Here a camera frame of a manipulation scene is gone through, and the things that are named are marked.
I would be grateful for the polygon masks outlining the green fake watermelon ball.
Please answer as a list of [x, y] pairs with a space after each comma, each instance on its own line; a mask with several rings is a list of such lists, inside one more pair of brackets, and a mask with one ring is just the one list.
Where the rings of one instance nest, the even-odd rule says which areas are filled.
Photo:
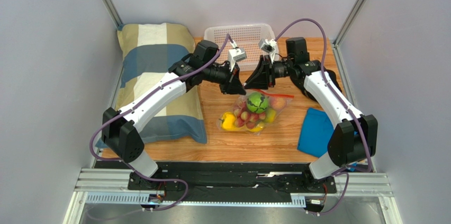
[[263, 113], [269, 107], [269, 99], [265, 94], [253, 92], [246, 100], [247, 109], [252, 113]]

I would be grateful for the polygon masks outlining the yellow fake lemon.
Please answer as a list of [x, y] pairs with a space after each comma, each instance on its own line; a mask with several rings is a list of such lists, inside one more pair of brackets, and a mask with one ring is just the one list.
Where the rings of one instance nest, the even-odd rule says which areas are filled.
[[248, 129], [249, 132], [252, 133], [258, 133], [260, 131], [262, 131], [265, 128], [265, 124], [263, 122], [260, 122], [258, 124], [256, 124], [252, 129]]

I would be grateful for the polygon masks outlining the clear zip top bag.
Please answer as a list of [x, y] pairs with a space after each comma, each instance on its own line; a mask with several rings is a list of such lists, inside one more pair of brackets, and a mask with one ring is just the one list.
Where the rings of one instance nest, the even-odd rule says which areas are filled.
[[218, 129], [257, 135], [271, 126], [293, 99], [293, 95], [250, 89], [246, 95], [240, 95], [231, 108], [222, 113], [217, 120]]

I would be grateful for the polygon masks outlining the yellow fake bell pepper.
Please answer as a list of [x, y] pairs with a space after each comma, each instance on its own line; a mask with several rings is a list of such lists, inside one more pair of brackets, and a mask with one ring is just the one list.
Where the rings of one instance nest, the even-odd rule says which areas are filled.
[[232, 112], [224, 112], [220, 122], [220, 128], [225, 131], [236, 131], [235, 126], [237, 118]]

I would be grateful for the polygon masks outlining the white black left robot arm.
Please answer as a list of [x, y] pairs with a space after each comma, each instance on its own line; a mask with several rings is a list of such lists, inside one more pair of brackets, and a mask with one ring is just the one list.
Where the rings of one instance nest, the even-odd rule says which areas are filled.
[[193, 53], [169, 67], [153, 88], [117, 111], [107, 109], [103, 113], [100, 128], [101, 142], [137, 174], [153, 178], [159, 167], [145, 152], [140, 132], [157, 113], [204, 80], [218, 84], [223, 94], [246, 94], [239, 79], [240, 68], [237, 64], [246, 59], [246, 52], [230, 36], [226, 37], [225, 42], [232, 46], [225, 62], [216, 62], [222, 48], [214, 42], [202, 40]]

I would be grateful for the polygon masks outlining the red fake lychee bunch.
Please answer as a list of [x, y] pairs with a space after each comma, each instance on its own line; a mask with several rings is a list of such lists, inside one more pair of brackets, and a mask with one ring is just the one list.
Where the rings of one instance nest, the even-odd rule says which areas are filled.
[[266, 116], [266, 112], [260, 114], [250, 112], [243, 103], [235, 104], [232, 113], [237, 118], [235, 126], [238, 129], [252, 129], [256, 124], [263, 122]]

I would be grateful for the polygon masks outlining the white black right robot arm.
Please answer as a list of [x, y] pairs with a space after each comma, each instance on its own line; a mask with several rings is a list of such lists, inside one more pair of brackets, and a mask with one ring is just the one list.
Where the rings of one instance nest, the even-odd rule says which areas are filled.
[[311, 100], [320, 104], [334, 127], [327, 151], [309, 164], [305, 173], [310, 180], [322, 180], [344, 169], [348, 164], [370, 160], [376, 152], [378, 121], [364, 115], [341, 93], [335, 73], [327, 71], [318, 60], [311, 60], [303, 37], [285, 41], [287, 57], [276, 61], [275, 40], [260, 40], [264, 52], [245, 82], [246, 89], [268, 89], [278, 78], [289, 77]]

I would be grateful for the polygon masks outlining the orange fake peach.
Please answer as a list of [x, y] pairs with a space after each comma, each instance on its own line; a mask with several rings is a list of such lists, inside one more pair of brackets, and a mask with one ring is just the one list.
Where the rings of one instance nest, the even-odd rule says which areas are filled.
[[272, 109], [281, 111], [287, 106], [287, 100], [284, 97], [271, 96], [269, 98], [269, 105]]

